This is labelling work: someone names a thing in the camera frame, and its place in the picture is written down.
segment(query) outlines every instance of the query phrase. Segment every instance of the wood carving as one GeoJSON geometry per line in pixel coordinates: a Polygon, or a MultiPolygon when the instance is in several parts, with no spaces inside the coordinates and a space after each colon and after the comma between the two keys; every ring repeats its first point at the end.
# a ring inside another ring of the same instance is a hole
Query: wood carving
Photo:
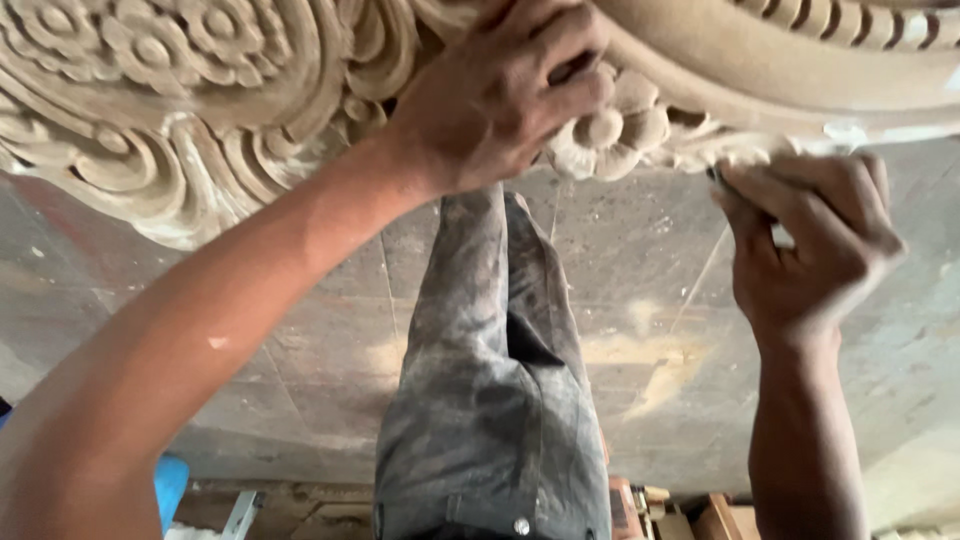
{"type": "MultiPolygon", "coordinates": [[[[596,4],[616,93],[549,143],[569,176],[960,132],[960,2],[596,4]]],[[[0,168],[196,248],[383,125],[477,5],[0,0],[0,168]]]]}

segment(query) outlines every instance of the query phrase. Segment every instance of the floor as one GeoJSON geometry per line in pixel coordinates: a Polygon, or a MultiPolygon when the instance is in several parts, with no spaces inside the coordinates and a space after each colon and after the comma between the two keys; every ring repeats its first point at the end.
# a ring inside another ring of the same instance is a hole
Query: floor
{"type": "MultiPolygon", "coordinates": [[[[958,151],[880,149],[912,253],[847,323],[841,367],[875,523],[960,509],[958,151]],[[932,502],[918,490],[904,503],[911,482],[932,502]]],[[[757,358],[706,180],[539,170],[511,188],[564,260],[611,471],[746,490],[757,358]]],[[[288,314],[173,444],[196,476],[372,480],[437,220],[433,205],[397,220],[288,314]]],[[[183,257],[33,179],[0,180],[0,231],[0,395],[12,401],[183,257]]]]}

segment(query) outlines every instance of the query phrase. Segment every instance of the finger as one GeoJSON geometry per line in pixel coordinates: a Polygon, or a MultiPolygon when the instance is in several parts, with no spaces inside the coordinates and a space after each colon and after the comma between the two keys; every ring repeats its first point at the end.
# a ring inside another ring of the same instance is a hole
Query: finger
{"type": "Polygon", "coordinates": [[[609,42],[596,8],[580,4],[551,20],[524,49],[537,58],[543,79],[563,64],[570,64],[571,73],[566,74],[569,78],[574,75],[572,71],[591,68],[609,42]]]}
{"type": "Polygon", "coordinates": [[[583,4],[583,0],[520,0],[501,26],[509,37],[527,40],[562,10],[583,4]]]}
{"type": "Polygon", "coordinates": [[[611,97],[613,81],[596,71],[582,72],[562,85],[546,88],[534,102],[535,135],[547,137],[573,118],[599,111],[611,97]]]}
{"type": "Polygon", "coordinates": [[[816,191],[850,227],[867,235],[886,210],[860,158],[783,157],[770,171],[798,187],[816,191]]]}
{"type": "Polygon", "coordinates": [[[807,261],[844,257],[858,249],[856,234],[823,199],[759,167],[724,167],[727,183],[750,203],[780,221],[807,261]]]}
{"type": "Polygon", "coordinates": [[[777,260],[770,216],[720,184],[710,185],[710,198],[727,216],[738,254],[777,260]]]}
{"type": "Polygon", "coordinates": [[[477,14],[476,20],[473,21],[470,32],[483,34],[496,28],[507,17],[507,13],[516,2],[517,0],[487,0],[483,9],[477,14]]]}
{"type": "Polygon", "coordinates": [[[880,196],[880,202],[883,204],[883,209],[887,211],[887,216],[890,215],[890,180],[887,177],[887,165],[883,162],[883,159],[876,154],[868,154],[866,152],[862,154],[855,154],[858,158],[863,160],[863,164],[867,167],[867,170],[870,172],[870,179],[874,181],[876,186],[876,193],[880,196]]]}

